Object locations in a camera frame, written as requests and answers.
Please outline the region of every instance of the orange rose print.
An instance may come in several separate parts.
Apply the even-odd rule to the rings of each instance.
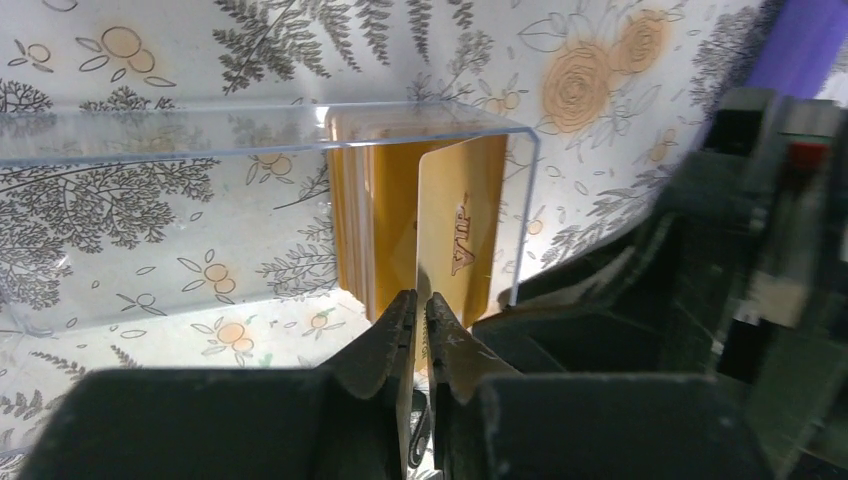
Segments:
[[[613,65],[624,74],[647,70],[660,56],[664,43],[665,14],[643,10],[621,33],[613,49]]]
[[[178,257],[177,261],[183,264],[184,267],[194,273],[199,273],[201,276],[198,279],[192,280],[182,288],[183,292],[191,292],[197,290],[203,285],[211,285],[214,290],[215,298],[221,303],[235,305],[235,302],[228,297],[233,290],[236,289],[236,281],[232,278],[232,272],[226,265],[221,263],[212,263],[215,260],[215,249],[210,248],[203,256],[205,266],[200,266],[197,262],[187,258]]]
[[[657,139],[654,141],[654,145],[643,152],[642,155],[639,155],[639,157],[633,161],[633,165],[636,165],[637,163],[647,165],[649,161],[653,163],[660,163],[665,160],[669,149],[679,145],[674,141],[676,136],[677,131],[673,128],[669,128],[665,132],[657,132]]]
[[[604,50],[584,44],[565,51],[545,79],[542,102],[562,133],[573,133],[595,121],[610,96],[612,70]]]
[[[100,40],[87,37],[76,37],[77,44],[94,52],[95,55],[79,66],[80,72],[93,72],[106,66],[110,61],[117,64],[117,70],[112,73],[111,81],[115,83],[133,71],[144,75],[144,83],[151,87],[175,87],[176,83],[156,75],[147,75],[156,68],[156,57],[146,48],[135,30],[123,26],[107,28]]]
[[[330,325],[329,315],[334,310],[335,310],[335,307],[324,310],[323,312],[316,313],[315,316],[312,317],[312,320],[309,321],[309,326],[312,327],[312,328],[310,328],[309,330],[304,332],[303,336],[307,337],[307,336],[312,335],[314,333],[315,334],[315,340],[318,340],[319,338],[321,338],[321,333],[324,330],[335,330],[337,328],[343,327],[345,322],[334,323],[334,324]]]
[[[253,317],[255,315],[248,318],[244,323],[250,324]],[[241,323],[230,322],[224,325],[224,317],[220,317],[212,327],[202,323],[192,323],[191,328],[211,337],[206,340],[211,347],[207,347],[206,350],[201,352],[204,357],[217,355],[229,349],[234,352],[236,363],[240,367],[245,365],[245,359],[253,358],[252,352],[255,344],[250,339],[247,329]]]

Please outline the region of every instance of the purple object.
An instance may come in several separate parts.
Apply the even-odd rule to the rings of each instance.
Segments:
[[[787,0],[745,86],[813,98],[846,36],[846,0]]]

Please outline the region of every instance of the stack of cards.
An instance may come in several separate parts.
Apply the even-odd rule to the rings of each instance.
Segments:
[[[345,118],[333,118],[344,136]],[[363,128],[362,118],[356,119]],[[385,129],[387,119],[371,123]],[[409,137],[436,132],[391,125]],[[379,137],[381,130],[371,132]],[[357,132],[368,136],[367,132]],[[506,137],[341,148],[327,161],[340,286],[375,321],[397,292],[440,292],[470,326],[486,311],[494,261]],[[426,364],[418,332],[416,370]]]

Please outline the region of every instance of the printed backdrop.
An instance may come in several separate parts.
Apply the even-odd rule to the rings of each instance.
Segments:
[[[527,277],[647,205],[780,3],[3,0],[0,112],[476,105],[543,139]],[[821,96],[848,101],[846,52]],[[0,116],[0,141],[50,126]],[[318,152],[0,169],[0,479],[92,369],[310,366],[362,333],[361,305],[336,288],[328,190]],[[520,221],[519,205],[504,213]]]

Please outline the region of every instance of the gold card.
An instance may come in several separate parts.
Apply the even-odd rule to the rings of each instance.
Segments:
[[[330,177],[330,196],[333,206],[333,237],[336,247],[336,264],[339,279],[339,287],[350,291],[352,285],[349,280],[350,265],[352,261],[348,256],[350,247],[347,242],[350,234],[347,232],[347,211],[345,202],[345,154],[346,149],[337,148],[330,150],[327,154],[327,170]]]
[[[374,291],[366,303],[369,319],[377,320],[397,292],[415,288],[415,224],[418,214],[419,162],[428,152],[452,140],[368,147],[372,166],[370,198],[373,215]]]
[[[506,136],[480,137],[421,157],[416,289],[419,315],[439,292],[464,327],[486,311],[503,187]],[[418,320],[416,370],[426,365]]]

